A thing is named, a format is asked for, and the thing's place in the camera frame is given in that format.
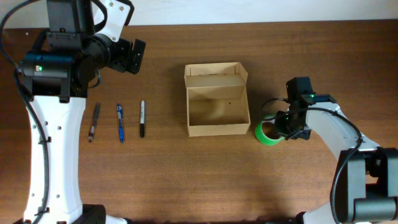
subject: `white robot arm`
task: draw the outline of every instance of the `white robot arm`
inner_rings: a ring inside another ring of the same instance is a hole
[[[97,25],[90,0],[47,0],[50,28],[39,35],[15,71],[32,137],[29,199],[17,223],[131,223],[106,215],[102,205],[83,205],[80,199],[78,145],[88,82],[103,67],[137,73],[145,49],[141,40],[133,44],[119,38],[134,11],[130,1],[92,1],[103,16]],[[45,39],[49,51],[41,50]]]
[[[307,77],[287,82],[288,112],[279,112],[275,130],[287,139],[309,139],[315,131],[338,159],[332,203],[303,212],[298,224],[372,223],[396,220],[398,151],[384,149],[348,121],[330,95],[317,95]],[[366,184],[366,175],[378,177]]]

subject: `cardboard box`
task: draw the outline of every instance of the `cardboard box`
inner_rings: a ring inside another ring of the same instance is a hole
[[[248,73],[239,62],[186,65],[184,78],[189,136],[247,133]]]

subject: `wooden table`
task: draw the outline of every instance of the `wooden table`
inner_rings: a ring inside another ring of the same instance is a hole
[[[38,30],[9,30],[7,49],[20,60]],[[336,161],[315,133],[274,147],[254,137],[263,101],[286,96],[285,83],[310,76],[364,134],[397,147],[398,21],[283,22],[127,27],[122,36],[147,42],[138,75],[101,71],[88,92],[80,132],[83,203],[110,215],[156,222],[216,222],[293,217],[328,201]],[[189,138],[184,65],[242,62],[249,72],[252,126],[246,135]],[[0,223],[19,219],[30,181],[27,112],[0,66]],[[147,135],[139,137],[140,101]],[[96,138],[87,140],[96,102]],[[116,103],[124,106],[119,142]],[[269,112],[285,109],[274,104]]]

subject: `black marker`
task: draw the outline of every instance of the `black marker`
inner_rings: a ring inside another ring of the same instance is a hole
[[[139,123],[139,135],[140,137],[145,136],[145,101],[141,101],[141,118]]]

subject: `green tape roll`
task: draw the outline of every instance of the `green tape roll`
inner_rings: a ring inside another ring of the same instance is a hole
[[[264,117],[264,119],[267,118],[273,118],[275,115],[274,114],[270,114]],[[267,137],[264,132],[262,131],[262,124],[264,124],[266,121],[261,121],[255,130],[255,135],[256,138],[263,143],[266,146],[275,146],[276,144],[280,143],[281,141],[283,141],[285,139],[285,137],[280,137],[279,139],[271,139],[269,137]]]

